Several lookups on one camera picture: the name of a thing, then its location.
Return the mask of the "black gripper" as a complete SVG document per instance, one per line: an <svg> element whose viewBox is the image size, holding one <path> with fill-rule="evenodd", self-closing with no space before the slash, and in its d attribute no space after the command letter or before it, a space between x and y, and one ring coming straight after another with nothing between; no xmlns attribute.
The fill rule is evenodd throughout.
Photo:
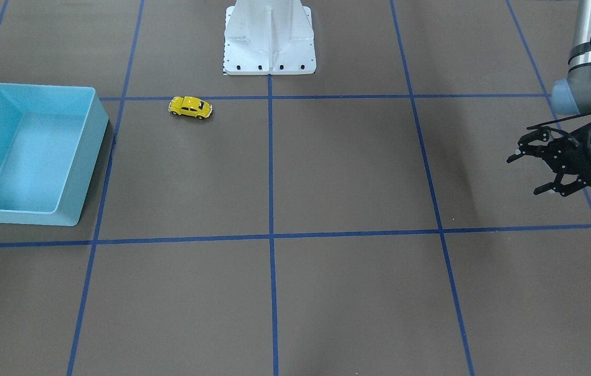
<svg viewBox="0 0 591 376"><path fill-rule="evenodd" d="M591 186L591 128L564 132L552 140L551 131L532 131L517 142L506 163L525 156L549 160L555 179L533 190L534 195L551 192L567 197Z"/></svg>

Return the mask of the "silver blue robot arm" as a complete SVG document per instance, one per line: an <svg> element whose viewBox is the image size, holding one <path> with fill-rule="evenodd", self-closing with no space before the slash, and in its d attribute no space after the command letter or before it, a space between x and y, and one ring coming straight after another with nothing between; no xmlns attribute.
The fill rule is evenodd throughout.
<svg viewBox="0 0 591 376"><path fill-rule="evenodd" d="M591 1L579 3L568 74L553 85L551 104L561 122L591 116ZM530 126L506 162L525 156L543 160L555 174L535 195L551 191L565 197L591 186L591 122L570 132L554 121Z"/></svg>

